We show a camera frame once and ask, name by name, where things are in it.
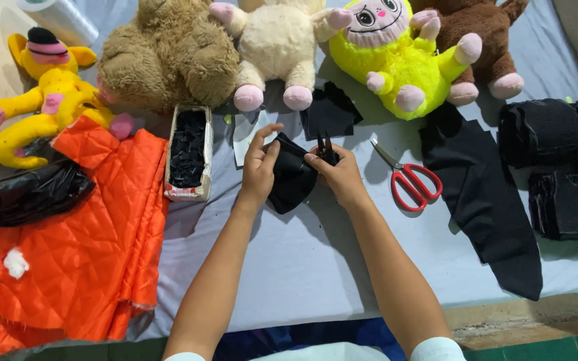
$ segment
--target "cream plush toy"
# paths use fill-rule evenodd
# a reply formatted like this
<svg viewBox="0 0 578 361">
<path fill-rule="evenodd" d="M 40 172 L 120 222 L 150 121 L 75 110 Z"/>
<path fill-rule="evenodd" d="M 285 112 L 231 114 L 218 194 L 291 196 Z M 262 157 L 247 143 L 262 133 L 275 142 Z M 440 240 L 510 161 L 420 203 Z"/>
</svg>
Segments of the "cream plush toy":
<svg viewBox="0 0 578 361">
<path fill-rule="evenodd" d="M 256 110 L 263 102 L 265 81 L 285 80 L 285 104 L 307 109 L 315 83 L 316 46 L 351 24 L 353 13 L 325 9 L 325 0 L 264 0 L 261 6 L 212 3 L 209 13 L 239 38 L 239 75 L 233 102 L 240 111 Z"/>
</svg>

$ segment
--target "human hand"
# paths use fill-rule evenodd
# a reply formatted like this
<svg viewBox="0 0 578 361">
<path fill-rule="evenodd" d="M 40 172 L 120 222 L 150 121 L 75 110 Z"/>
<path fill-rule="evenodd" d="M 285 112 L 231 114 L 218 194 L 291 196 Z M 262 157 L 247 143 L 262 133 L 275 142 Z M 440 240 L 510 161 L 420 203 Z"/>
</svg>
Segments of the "human hand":
<svg viewBox="0 0 578 361">
<path fill-rule="evenodd" d="M 320 180 L 333 190 L 336 200 L 345 209 L 357 206 L 360 202 L 369 199 L 369 194 L 360 178 L 360 171 L 354 153 L 332 144 L 333 151 L 340 158 L 336 166 L 329 165 L 316 154 L 318 147 L 314 146 L 304 156 L 304 160 L 318 171 Z"/>
<path fill-rule="evenodd" d="M 271 187 L 274 185 L 274 165 L 280 152 L 280 143 L 274 141 L 265 146 L 265 138 L 284 127 L 282 124 L 269 124 L 253 136 L 249 150 L 245 155 L 242 171 L 242 189 L 237 195 L 237 206 L 258 212 L 265 203 Z"/>
</svg>

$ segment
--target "stuffed toy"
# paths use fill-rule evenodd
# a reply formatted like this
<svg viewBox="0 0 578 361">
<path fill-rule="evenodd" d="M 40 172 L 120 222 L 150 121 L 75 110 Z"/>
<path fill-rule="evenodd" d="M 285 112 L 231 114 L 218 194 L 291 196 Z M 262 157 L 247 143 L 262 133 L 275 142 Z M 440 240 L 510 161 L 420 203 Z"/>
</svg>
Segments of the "stuffed toy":
<svg viewBox="0 0 578 361">
<path fill-rule="evenodd" d="M 433 9 L 441 19 L 436 40 L 439 50 L 454 45 L 464 34 L 476 33 L 484 47 L 477 62 L 454 80 L 448 101 L 465 105 L 476 100 L 475 80 L 486 84 L 498 99 L 510 99 L 523 90 L 524 81 L 516 73 L 508 46 L 508 29 L 525 10 L 528 0 L 411 0 L 414 11 Z"/>
<path fill-rule="evenodd" d="M 430 11 L 410 21 L 407 0 L 354 0 L 345 8 L 354 21 L 329 40 L 331 57 L 400 119 L 422 117 L 443 104 L 452 81 L 480 55 L 474 33 L 437 54 L 440 19 Z M 414 29 L 421 31 L 417 38 Z"/>
<path fill-rule="evenodd" d="M 213 109 L 228 100 L 239 57 L 211 2 L 139 0 L 102 47 L 97 86 L 107 102 L 172 114 L 178 104 Z"/>
<path fill-rule="evenodd" d="M 350 10 L 325 9 L 325 0 L 265 0 L 250 13 L 228 3 L 213 3 L 209 12 L 229 35 L 239 38 L 239 75 L 233 103 L 240 111 L 263 102 L 265 81 L 285 80 L 287 107 L 303 111 L 312 101 L 316 46 L 348 26 Z"/>
<path fill-rule="evenodd" d="M 128 137 L 133 117 L 118 116 L 95 97 L 97 89 L 78 75 L 79 66 L 90 66 L 96 55 L 87 47 L 66 47 L 47 29 L 32 28 L 28 40 L 21 34 L 8 37 L 8 47 L 20 67 L 37 80 L 27 93 L 0 100 L 0 126 L 14 116 L 40 111 L 0 132 L 0 163 L 13 168 L 47 164 L 41 157 L 24 157 L 23 147 L 38 137 L 56 135 L 76 116 L 89 116 L 118 139 Z"/>
</svg>

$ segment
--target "orange quilted fabric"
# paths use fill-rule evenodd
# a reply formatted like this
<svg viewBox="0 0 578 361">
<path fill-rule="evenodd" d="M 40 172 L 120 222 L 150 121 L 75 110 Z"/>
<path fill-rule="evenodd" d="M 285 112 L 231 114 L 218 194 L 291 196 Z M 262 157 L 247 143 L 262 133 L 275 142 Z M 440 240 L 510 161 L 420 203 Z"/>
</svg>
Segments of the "orange quilted fabric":
<svg viewBox="0 0 578 361">
<path fill-rule="evenodd" d="M 0 228 L 0 355 L 66 338 L 120 340 L 131 316 L 155 307 L 166 144 L 146 130 L 118 141 L 86 117 L 54 140 L 97 185 L 69 213 Z M 29 264 L 20 279 L 3 266 L 13 247 Z"/>
</svg>

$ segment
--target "cardboard box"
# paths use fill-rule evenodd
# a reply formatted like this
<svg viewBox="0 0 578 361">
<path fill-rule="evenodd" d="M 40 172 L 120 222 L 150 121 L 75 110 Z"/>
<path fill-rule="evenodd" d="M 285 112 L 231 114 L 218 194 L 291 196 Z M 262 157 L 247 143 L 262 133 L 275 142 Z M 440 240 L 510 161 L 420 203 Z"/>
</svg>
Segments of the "cardboard box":
<svg viewBox="0 0 578 361">
<path fill-rule="evenodd" d="M 196 111 L 204 112 L 207 125 L 204 130 L 204 171 L 200 179 L 200 186 L 194 188 L 177 188 L 169 183 L 171 177 L 171 143 L 177 127 L 177 116 L 181 112 Z M 169 137 L 169 146 L 166 150 L 166 172 L 165 172 L 165 195 L 174 202 L 206 202 L 209 200 L 211 191 L 211 159 L 213 158 L 213 119 L 211 109 L 207 107 L 185 107 L 177 105 L 173 113 L 173 122 L 171 124 L 171 136 Z"/>
</svg>

